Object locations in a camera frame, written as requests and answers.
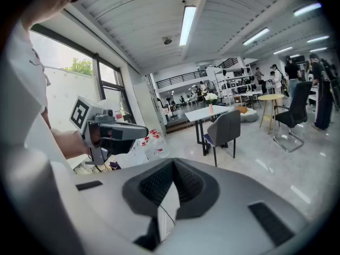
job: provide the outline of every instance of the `gray office chair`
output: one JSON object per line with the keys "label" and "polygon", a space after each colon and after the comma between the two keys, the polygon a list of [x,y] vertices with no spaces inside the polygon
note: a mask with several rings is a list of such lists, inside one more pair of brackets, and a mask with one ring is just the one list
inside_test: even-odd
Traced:
{"label": "gray office chair", "polygon": [[208,134],[204,135],[204,138],[209,142],[214,150],[215,166],[216,161],[216,147],[228,147],[228,142],[234,140],[234,154],[235,158],[235,146],[236,138],[241,134],[241,113],[239,110],[232,110],[231,112],[222,114],[213,124],[208,127]]}

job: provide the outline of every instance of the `black office chair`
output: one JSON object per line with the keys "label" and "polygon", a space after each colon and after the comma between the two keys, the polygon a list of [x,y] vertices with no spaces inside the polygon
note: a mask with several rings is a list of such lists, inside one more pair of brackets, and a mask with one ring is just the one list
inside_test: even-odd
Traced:
{"label": "black office chair", "polygon": [[[298,148],[302,147],[304,144],[304,141],[298,136],[296,136],[294,133],[292,133],[291,129],[294,128],[297,124],[307,121],[306,103],[307,103],[311,88],[312,88],[311,81],[301,82],[296,85],[294,98],[289,108],[285,106],[274,106],[274,109],[278,107],[288,109],[288,111],[279,113],[277,115],[275,115],[275,111],[274,111],[274,116],[273,116],[274,118],[274,130],[273,130],[274,141],[276,141],[286,152],[293,152],[297,150]],[[279,121],[287,125],[289,127],[289,134],[297,138],[301,142],[301,144],[293,149],[287,149],[284,145],[279,143],[275,136],[275,122],[276,121]]]}

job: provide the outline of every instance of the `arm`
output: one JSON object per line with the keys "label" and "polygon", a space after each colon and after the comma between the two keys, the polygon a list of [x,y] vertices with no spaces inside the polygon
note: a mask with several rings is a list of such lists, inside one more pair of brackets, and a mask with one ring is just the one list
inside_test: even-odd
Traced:
{"label": "arm", "polygon": [[287,67],[286,66],[285,66],[285,73],[286,73],[286,77],[288,77]]}
{"label": "arm", "polygon": [[48,119],[47,109],[41,114],[51,133],[66,159],[77,157],[83,154],[90,155],[90,149],[83,143],[83,139],[78,131],[61,132],[52,129]]}
{"label": "arm", "polygon": [[280,73],[278,72],[278,70],[276,70],[274,75],[274,81],[276,83],[280,82],[281,81],[280,77],[281,77]]}

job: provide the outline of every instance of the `window frame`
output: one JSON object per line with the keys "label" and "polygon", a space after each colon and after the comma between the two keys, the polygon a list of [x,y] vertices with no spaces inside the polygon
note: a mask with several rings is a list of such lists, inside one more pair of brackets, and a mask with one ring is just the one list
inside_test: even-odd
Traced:
{"label": "window frame", "polygon": [[[126,105],[129,109],[129,115],[126,116],[127,120],[130,120],[131,123],[136,124],[136,121],[134,119],[133,113],[132,113],[132,109],[129,103],[129,99],[128,96],[125,92],[125,88],[124,88],[124,83],[123,83],[123,78],[122,78],[122,74],[120,71],[120,68],[115,67],[113,64],[111,64],[110,62],[108,62],[107,60],[103,59],[100,57],[100,55],[98,53],[93,53],[90,50],[86,49],[85,47],[75,43],[74,41],[60,35],[59,33],[50,30],[49,28],[46,28],[44,26],[42,26],[41,24],[35,24],[33,25],[33,27],[31,28],[32,31],[41,34],[42,36],[45,36],[47,38],[50,38],[51,40],[54,40],[60,44],[63,44],[67,47],[70,47],[76,51],[79,51],[89,57],[92,58],[92,63],[93,63],[93,77],[96,79],[97,81],[97,86],[98,86],[98,93],[99,93],[99,98],[100,100],[106,99],[105,97],[105,92],[104,92],[104,87],[107,87],[108,89],[114,89],[114,90],[118,90],[120,91],[123,95],[124,95],[124,99],[126,101]],[[116,84],[112,84],[110,82],[107,81],[102,81],[101,80],[101,76],[100,76],[100,67],[99,67],[99,62],[105,64],[106,66],[112,68],[114,71],[116,71],[117,75],[115,76],[116,81],[121,85],[116,85]]]}

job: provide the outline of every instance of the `floor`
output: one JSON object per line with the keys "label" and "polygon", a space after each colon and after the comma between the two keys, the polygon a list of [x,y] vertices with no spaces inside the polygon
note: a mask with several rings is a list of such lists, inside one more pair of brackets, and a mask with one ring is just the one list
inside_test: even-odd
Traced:
{"label": "floor", "polygon": [[174,124],[178,124],[178,123],[188,120],[187,117],[185,116],[185,113],[195,111],[196,109],[200,109],[204,107],[203,102],[198,103],[198,105],[196,103],[197,102],[195,103],[193,102],[192,106],[191,104],[188,104],[185,107],[180,107],[179,109],[177,109],[174,112],[174,115],[177,115],[176,117],[171,118],[172,112],[169,112],[168,126],[172,126]]}
{"label": "floor", "polygon": [[[285,105],[289,106],[289,102],[289,99],[284,99]],[[271,105],[268,104],[267,112],[270,112]],[[313,220],[330,207],[338,194],[340,113],[334,114],[334,122],[327,131],[318,131],[311,127],[315,115],[308,110],[308,121],[293,129],[305,144],[287,153],[273,140],[272,133],[268,135],[268,121],[263,121],[262,127],[259,127],[263,102],[261,106],[255,104],[259,120],[241,124],[235,159],[232,157],[233,142],[228,143],[229,148],[216,149],[217,166],[257,180],[294,205],[308,220]],[[211,123],[203,123],[205,133]],[[287,134],[288,128],[281,125],[280,141],[288,147],[296,142]],[[166,141],[172,157],[215,165],[212,149],[208,155],[203,156],[202,145],[196,143],[194,126],[168,134]]]}

